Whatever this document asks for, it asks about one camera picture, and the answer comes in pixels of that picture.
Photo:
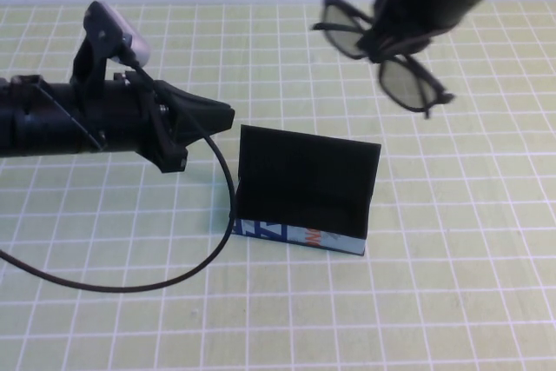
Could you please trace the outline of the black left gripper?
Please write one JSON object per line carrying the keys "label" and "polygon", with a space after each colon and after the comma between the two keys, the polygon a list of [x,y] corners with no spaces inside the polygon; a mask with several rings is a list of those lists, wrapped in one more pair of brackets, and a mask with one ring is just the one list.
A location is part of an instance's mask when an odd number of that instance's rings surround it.
{"label": "black left gripper", "polygon": [[163,174],[183,172],[185,146],[231,129],[230,105],[162,82],[171,110],[134,72],[117,72],[104,84],[97,126],[105,152],[134,152]]}

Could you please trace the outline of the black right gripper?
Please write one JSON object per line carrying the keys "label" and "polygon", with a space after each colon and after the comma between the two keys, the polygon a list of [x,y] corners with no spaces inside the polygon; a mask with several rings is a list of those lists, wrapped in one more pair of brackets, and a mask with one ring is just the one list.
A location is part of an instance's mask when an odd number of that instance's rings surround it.
{"label": "black right gripper", "polygon": [[434,25],[426,17],[431,3],[434,0],[375,0],[374,23],[356,47],[371,63],[428,47],[434,37]]}

